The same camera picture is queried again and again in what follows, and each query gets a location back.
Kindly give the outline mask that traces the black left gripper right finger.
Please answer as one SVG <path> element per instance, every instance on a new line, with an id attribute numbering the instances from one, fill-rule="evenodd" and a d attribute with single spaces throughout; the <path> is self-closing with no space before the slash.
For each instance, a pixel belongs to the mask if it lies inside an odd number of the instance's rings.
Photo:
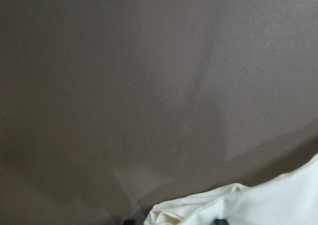
<path id="1" fill-rule="evenodd" d="M 228 221 L 226 219 L 215 219 L 214 225 L 228 225 Z"/>

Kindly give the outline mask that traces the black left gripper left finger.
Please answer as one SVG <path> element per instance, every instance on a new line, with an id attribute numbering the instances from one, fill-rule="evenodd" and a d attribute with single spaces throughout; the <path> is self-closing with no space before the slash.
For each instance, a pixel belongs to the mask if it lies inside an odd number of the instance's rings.
<path id="1" fill-rule="evenodd" d="M 123 225 L 134 225 L 134 220 L 125 220 Z"/>

